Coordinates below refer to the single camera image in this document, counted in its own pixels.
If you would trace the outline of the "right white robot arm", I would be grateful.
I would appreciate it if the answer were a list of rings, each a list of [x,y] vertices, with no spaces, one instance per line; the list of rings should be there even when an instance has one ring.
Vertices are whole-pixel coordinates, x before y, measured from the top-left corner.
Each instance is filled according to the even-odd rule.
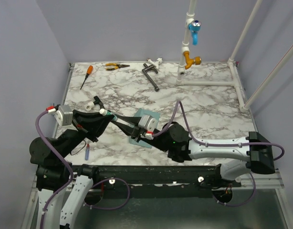
[[[220,171],[213,175],[214,183],[226,186],[235,178],[253,172],[270,175],[275,173],[271,143],[259,132],[251,131],[247,137],[233,139],[194,139],[192,133],[172,121],[162,130],[155,128],[156,119],[149,115],[126,117],[119,115],[120,123],[113,119],[124,134],[135,141],[143,141],[166,152],[171,160],[183,163],[202,158],[229,158],[230,162],[220,165]]]

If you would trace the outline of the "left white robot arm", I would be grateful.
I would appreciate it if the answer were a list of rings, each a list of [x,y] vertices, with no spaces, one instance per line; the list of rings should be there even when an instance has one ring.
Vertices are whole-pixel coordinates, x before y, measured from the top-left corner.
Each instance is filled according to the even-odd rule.
[[[97,141],[113,115],[70,112],[75,130],[66,129],[58,138],[45,137],[40,119],[49,114],[59,118],[57,107],[49,107],[35,121],[39,137],[29,148],[30,163],[37,165],[36,187],[39,197],[37,228],[72,229],[88,191],[99,185],[98,167],[82,165],[74,175],[72,164],[65,160],[82,141]]]

